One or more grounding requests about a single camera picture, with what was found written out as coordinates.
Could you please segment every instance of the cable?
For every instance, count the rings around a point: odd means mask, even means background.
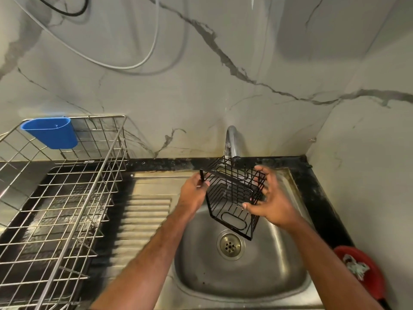
[[[72,17],[80,16],[80,15],[82,15],[83,13],[85,13],[85,11],[86,11],[86,9],[88,8],[88,5],[89,5],[89,0],[85,0],[85,4],[83,5],[83,8],[82,8],[79,12],[76,12],[76,13],[68,13],[68,12],[61,11],[61,10],[55,8],[52,4],[47,3],[45,0],[40,0],[40,1],[41,1],[43,4],[46,4],[46,5],[47,5],[49,8],[51,8],[52,10],[55,10],[57,13],[60,13],[61,15],[72,16]]]
[[[36,17],[34,17],[33,14],[31,14],[27,9],[25,9],[20,3],[18,3],[16,0],[13,0],[14,2],[16,2],[18,4],[18,6],[27,14],[29,15],[29,17],[34,20],[41,28],[43,28],[45,31],[47,31],[54,39],[56,39],[57,41],[59,41],[61,44],[63,44],[66,48],[68,48],[69,50],[73,51],[74,53],[76,53],[77,55],[85,58],[86,60],[95,63],[97,65],[103,66],[103,67],[107,67],[107,68],[111,68],[111,69],[120,69],[120,70],[127,70],[127,69],[133,69],[133,68],[137,68],[139,66],[142,66],[143,64],[145,64],[147,62],[147,60],[149,60],[149,58],[151,57],[152,53],[155,50],[155,46],[156,43],[158,41],[158,31],[159,31],[159,0],[155,0],[155,36],[154,36],[154,41],[152,43],[152,47],[151,50],[149,51],[148,55],[138,64],[136,65],[132,65],[132,66],[113,66],[113,65],[108,65],[99,61],[96,61],[90,57],[87,57],[86,55],[84,55],[83,53],[80,53],[78,50],[72,48],[71,46],[69,46],[68,44],[66,44],[62,39],[58,38],[57,36],[55,36],[45,25],[43,25],[43,23],[41,23]]]

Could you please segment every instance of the person's left hand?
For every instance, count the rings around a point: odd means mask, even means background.
[[[190,219],[193,219],[196,211],[204,202],[209,185],[209,181],[201,181],[201,175],[199,173],[193,174],[186,180],[181,188],[176,209],[188,213]]]

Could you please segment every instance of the stainless steel wire rack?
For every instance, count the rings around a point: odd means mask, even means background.
[[[71,150],[45,147],[21,124],[0,136],[0,308],[78,304],[129,158],[126,119],[72,117]]]
[[[221,157],[200,170],[201,179],[208,179],[206,203],[210,216],[235,233],[252,240],[259,217],[242,207],[255,205],[264,198],[265,174],[249,168],[235,168],[231,159]]]

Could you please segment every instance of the marble wall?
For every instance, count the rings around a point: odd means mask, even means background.
[[[83,2],[50,1],[70,11]],[[152,44],[154,0],[92,0],[77,19],[18,2],[101,62],[135,64]],[[126,114],[134,157],[220,156],[229,125],[245,155],[304,154],[395,0],[161,2],[154,55],[122,72],[0,0],[0,132],[36,116]]]
[[[312,145],[313,170],[392,309],[413,304],[413,0],[398,0]]]

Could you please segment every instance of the chrome faucet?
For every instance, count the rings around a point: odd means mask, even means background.
[[[224,156],[226,159],[239,158],[241,156],[237,134],[238,132],[234,125],[228,127],[224,149]]]

